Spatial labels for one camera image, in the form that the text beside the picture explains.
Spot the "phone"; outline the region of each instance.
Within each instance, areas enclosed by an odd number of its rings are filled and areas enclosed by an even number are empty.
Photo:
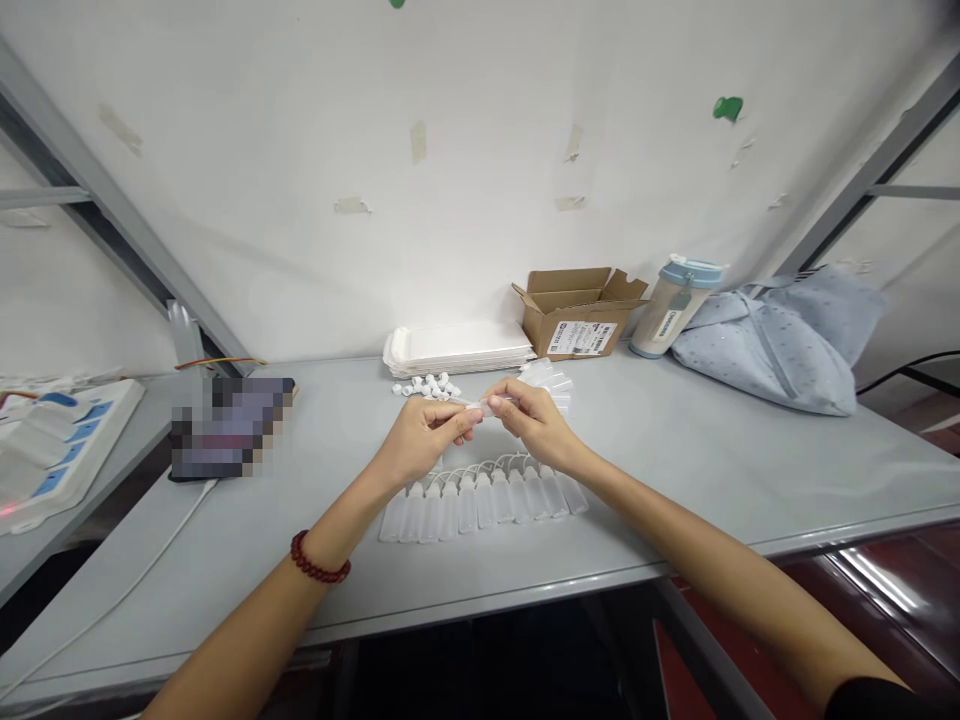
[[[272,447],[296,389],[293,378],[205,378],[194,404],[173,410],[170,479],[250,476]]]

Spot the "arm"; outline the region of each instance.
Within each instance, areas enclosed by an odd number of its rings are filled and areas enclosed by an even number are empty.
[[[304,554],[328,570],[343,566],[390,498],[424,477],[451,442],[472,440],[481,417],[479,410],[459,405],[409,400],[374,459],[307,533]],[[328,588],[285,557],[177,670],[142,717],[255,718]]]
[[[520,407],[491,397],[491,409],[535,458],[586,485],[622,515],[697,592],[770,648],[821,712],[851,678],[904,685],[772,563],[590,450],[546,391],[508,379],[487,395],[501,393]]]

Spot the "white table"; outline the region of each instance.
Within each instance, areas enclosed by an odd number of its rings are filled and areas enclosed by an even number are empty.
[[[176,375],[139,381],[146,392],[120,438],[78,505],[48,518],[23,535],[0,536],[0,607],[63,545],[63,542],[140,464],[170,428]]]
[[[807,415],[623,346],[563,363],[571,425],[598,452],[765,555],[960,517],[960,461],[861,409]],[[401,399],[378,359],[272,365],[300,385],[294,419],[263,477],[224,481],[143,584],[26,683],[11,702],[172,673],[363,468]],[[461,376],[479,397],[497,374]],[[517,441],[485,422],[446,467]],[[0,659],[10,683],[122,593],[189,509],[199,485],[157,483]],[[590,497],[586,515],[499,526],[453,543],[383,544],[375,521],[353,572],[305,645],[440,622],[658,577],[665,564]]]

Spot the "white wall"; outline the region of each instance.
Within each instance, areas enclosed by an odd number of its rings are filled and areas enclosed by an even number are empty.
[[[955,113],[895,182],[958,187],[958,160]],[[960,350],[960,203],[878,198],[824,259],[870,263],[860,278],[882,290],[889,303],[854,369],[861,383],[924,355]],[[891,380],[863,400],[893,414],[931,392],[913,381]]]
[[[0,147],[0,189],[36,183]],[[169,324],[59,208],[0,212],[0,375],[171,372]]]
[[[889,123],[948,5],[33,0],[0,6],[0,32],[247,349],[279,360],[510,316],[531,269],[652,280],[678,251],[745,279]],[[711,117],[721,95],[746,101],[735,126]],[[334,214],[350,196],[372,214]]]

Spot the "black sleeve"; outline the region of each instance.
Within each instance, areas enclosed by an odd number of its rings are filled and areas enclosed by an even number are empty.
[[[879,678],[854,678],[837,688],[827,704],[824,720],[937,720],[934,707],[902,685]]]

